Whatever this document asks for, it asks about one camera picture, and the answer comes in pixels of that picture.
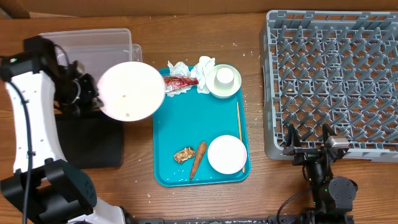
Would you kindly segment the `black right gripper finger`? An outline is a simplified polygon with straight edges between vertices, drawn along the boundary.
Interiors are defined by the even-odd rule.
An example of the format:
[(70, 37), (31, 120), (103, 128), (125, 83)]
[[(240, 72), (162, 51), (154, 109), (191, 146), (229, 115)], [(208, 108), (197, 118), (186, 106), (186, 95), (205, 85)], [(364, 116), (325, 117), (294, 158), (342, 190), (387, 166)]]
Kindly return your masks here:
[(298, 135), (298, 132), (296, 130), (296, 128), (294, 127), (293, 124), (289, 125), (288, 128), (288, 135), (287, 135), (287, 140), (286, 140), (286, 145), (287, 148), (290, 147), (300, 147), (301, 143), (300, 143), (300, 138)]
[(327, 123), (322, 124), (322, 139), (325, 146), (331, 146), (331, 141), (329, 140), (331, 136), (336, 136), (334, 130)]

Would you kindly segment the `orange carrot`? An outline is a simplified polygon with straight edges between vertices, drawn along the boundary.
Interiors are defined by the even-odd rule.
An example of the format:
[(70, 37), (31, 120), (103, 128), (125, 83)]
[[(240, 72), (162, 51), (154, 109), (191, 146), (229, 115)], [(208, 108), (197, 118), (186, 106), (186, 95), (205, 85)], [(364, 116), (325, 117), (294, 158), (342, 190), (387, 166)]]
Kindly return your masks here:
[(207, 143), (201, 142), (200, 145), (198, 146), (195, 160), (194, 160), (192, 168), (191, 168), (189, 181), (192, 181), (192, 179), (194, 178), (194, 176), (198, 170), (198, 167), (200, 166), (200, 163), (203, 159), (203, 156), (205, 155), (206, 149), (207, 149)]

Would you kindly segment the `brown walnut food scrap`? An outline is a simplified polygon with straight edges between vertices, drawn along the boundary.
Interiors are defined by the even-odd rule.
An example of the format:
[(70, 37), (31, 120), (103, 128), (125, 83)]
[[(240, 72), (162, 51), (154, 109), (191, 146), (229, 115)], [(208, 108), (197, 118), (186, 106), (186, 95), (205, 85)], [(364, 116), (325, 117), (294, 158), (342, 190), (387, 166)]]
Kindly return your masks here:
[(196, 155), (195, 150), (192, 147), (188, 146), (176, 152), (174, 154), (174, 160), (179, 164), (183, 164), (188, 159), (194, 158), (195, 155)]

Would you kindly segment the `large pink plate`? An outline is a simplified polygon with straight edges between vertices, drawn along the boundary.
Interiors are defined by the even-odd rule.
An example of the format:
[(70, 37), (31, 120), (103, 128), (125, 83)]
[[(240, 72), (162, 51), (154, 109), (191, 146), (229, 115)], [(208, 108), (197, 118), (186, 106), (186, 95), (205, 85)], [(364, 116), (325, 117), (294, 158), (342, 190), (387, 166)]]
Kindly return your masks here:
[(139, 121), (150, 117), (165, 99), (165, 82), (154, 67), (142, 62), (119, 63), (103, 73), (97, 82), (100, 110), (118, 121)]

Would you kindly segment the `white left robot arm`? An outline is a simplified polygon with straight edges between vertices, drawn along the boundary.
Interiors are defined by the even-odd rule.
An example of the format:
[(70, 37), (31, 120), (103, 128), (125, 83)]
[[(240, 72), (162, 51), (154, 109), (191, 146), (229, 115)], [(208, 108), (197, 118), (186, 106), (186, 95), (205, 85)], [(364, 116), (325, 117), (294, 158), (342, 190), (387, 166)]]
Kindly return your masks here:
[(129, 212), (96, 195), (90, 177), (67, 162), (55, 112), (89, 113), (101, 105), (93, 77), (78, 62), (60, 65), (59, 46), (39, 35), (21, 53), (1, 59), (1, 80), (10, 96), (16, 133), (13, 175), (2, 195), (33, 223), (134, 223)]

